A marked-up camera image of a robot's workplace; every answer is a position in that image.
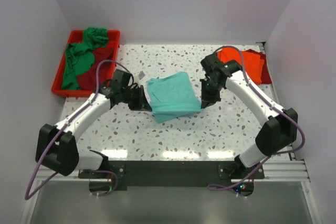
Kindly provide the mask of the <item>orange folded t shirt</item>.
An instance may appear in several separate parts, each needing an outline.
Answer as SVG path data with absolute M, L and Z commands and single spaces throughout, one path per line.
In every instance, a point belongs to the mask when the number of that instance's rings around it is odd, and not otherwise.
M 266 56 L 261 52 L 254 50 L 241 51 L 244 60 L 244 66 L 247 74 L 255 84 L 262 84 L 263 67 Z M 229 62 L 231 60 L 237 61 L 241 66 L 242 59 L 239 52 L 233 48 L 224 48 L 217 52 L 217 56 L 222 62 Z

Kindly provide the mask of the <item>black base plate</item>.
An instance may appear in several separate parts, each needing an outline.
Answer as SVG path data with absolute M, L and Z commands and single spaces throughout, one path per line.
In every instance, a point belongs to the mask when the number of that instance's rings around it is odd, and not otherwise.
M 261 164 L 245 168 L 235 161 L 109 161 L 104 170 L 80 170 L 92 193 L 130 187 L 206 187 L 251 195 L 254 180 L 263 179 Z

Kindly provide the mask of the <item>green t shirt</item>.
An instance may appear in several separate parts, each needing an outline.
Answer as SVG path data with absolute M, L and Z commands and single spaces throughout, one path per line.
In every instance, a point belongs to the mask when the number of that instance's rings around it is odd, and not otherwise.
M 108 30 L 89 27 L 83 31 L 82 42 L 69 43 L 65 50 L 65 69 L 61 88 L 79 90 L 77 77 L 89 71 L 95 62 L 93 51 L 108 44 Z

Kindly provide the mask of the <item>aluminium rail frame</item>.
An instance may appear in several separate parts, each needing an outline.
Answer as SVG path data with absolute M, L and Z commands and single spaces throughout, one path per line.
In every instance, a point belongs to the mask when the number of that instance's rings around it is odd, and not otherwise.
M 242 65 L 243 70 L 246 72 L 243 60 L 242 60 L 242 64 L 243 64 Z M 124 66 L 121 66 L 119 70 L 129 72 L 129 70 Z M 297 135 L 302 135 L 303 130 L 300 128 L 298 123 L 296 124 L 296 127 L 297 127 Z M 275 155 L 285 154 L 285 153 L 286 153 L 286 147 L 283 148 L 282 150 L 278 151 L 276 154 L 272 155 L 271 157 L 273 157 Z M 308 172 L 307 172 L 307 170 L 305 170 L 303 168 L 304 163 L 302 161 L 289 161 L 289 162 L 286 162 L 286 163 L 284 163 L 284 162 L 283 163 L 273 163 L 273 162 L 270 161 L 271 157 L 267 157 L 259 163 L 263 167 L 264 176 L 265 176 L 263 179 L 280 180 L 280 181 L 287 181 L 287 180 L 291 181 L 291 180 L 293 180 L 293 181 L 300 181 L 300 182 L 305 182 L 308 179 Z M 224 156 L 223 153 L 220 153 L 218 157 L 213 157 L 209 161 L 234 161 L 234 159 L 229 160 Z M 166 161 L 176 161 L 176 160 L 174 160 L 172 158 L 169 158 Z M 43 166 L 43 165 L 39 165 L 36 162 L 36 167 L 33 171 L 32 176 L 31 176 L 30 183 L 33 183 L 35 181 L 36 176 L 37 176 L 38 171 L 39 171 L 41 166 Z M 79 174 L 79 171 L 80 170 L 77 169 L 77 170 L 73 171 L 71 174 L 73 174 L 73 173 L 78 173 Z M 52 170 L 52 172 L 53 172 L 54 175 L 61 175 L 61 174 L 58 174 L 58 173 L 54 172 L 53 170 Z

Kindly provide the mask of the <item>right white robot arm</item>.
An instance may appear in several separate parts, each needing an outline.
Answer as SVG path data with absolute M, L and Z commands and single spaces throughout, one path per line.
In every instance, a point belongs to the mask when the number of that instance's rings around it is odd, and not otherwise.
M 253 167 L 271 157 L 297 138 L 298 114 L 284 109 L 265 95 L 236 61 L 222 62 L 216 53 L 201 61 L 205 77 L 201 80 L 201 107 L 207 108 L 221 100 L 222 89 L 231 91 L 248 107 L 261 125 L 255 143 L 237 155 L 232 170 L 246 178 Z

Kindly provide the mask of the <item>teal t shirt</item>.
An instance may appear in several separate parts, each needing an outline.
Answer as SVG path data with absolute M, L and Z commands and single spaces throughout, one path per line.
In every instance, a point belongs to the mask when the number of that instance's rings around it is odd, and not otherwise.
M 146 90 L 157 123 L 202 110 L 201 102 L 196 97 L 186 72 L 178 72 L 161 79 L 152 78 L 147 82 Z

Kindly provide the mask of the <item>dark red t shirt in bin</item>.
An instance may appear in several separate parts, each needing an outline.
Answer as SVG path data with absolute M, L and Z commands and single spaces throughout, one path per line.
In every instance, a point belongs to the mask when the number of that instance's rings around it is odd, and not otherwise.
M 77 82 L 81 90 L 93 91 L 96 88 L 96 72 L 98 64 L 103 60 L 113 60 L 115 48 L 112 46 L 99 47 L 92 51 L 94 56 L 93 65 L 89 68 L 88 71 L 77 76 Z M 99 84 L 102 84 L 107 78 L 108 73 L 111 69 L 111 63 L 105 62 L 99 68 Z

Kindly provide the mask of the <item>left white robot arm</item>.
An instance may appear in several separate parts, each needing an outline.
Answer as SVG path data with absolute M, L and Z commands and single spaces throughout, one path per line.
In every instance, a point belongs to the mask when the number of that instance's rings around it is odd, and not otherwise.
M 115 105 L 125 103 L 132 111 L 151 111 L 144 87 L 131 73 L 116 70 L 111 79 L 98 85 L 88 100 L 55 125 L 45 124 L 38 136 L 35 160 L 54 172 L 68 176 L 75 170 L 90 170 L 103 178 L 110 169 L 108 157 L 99 151 L 80 152 L 83 133 Z

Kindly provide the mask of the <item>dark red folded t shirt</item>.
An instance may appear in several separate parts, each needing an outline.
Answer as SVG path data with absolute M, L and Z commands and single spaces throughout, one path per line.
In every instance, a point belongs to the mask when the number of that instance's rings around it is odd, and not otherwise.
M 252 49 L 248 49 L 246 52 L 252 53 L 252 54 L 257 54 L 260 56 L 261 60 L 264 61 L 264 65 L 262 67 L 262 71 L 261 71 L 261 83 L 262 84 L 272 84 L 272 80 L 268 71 L 268 67 L 267 67 L 267 58 L 266 55 L 262 52 L 257 52 L 254 51 Z

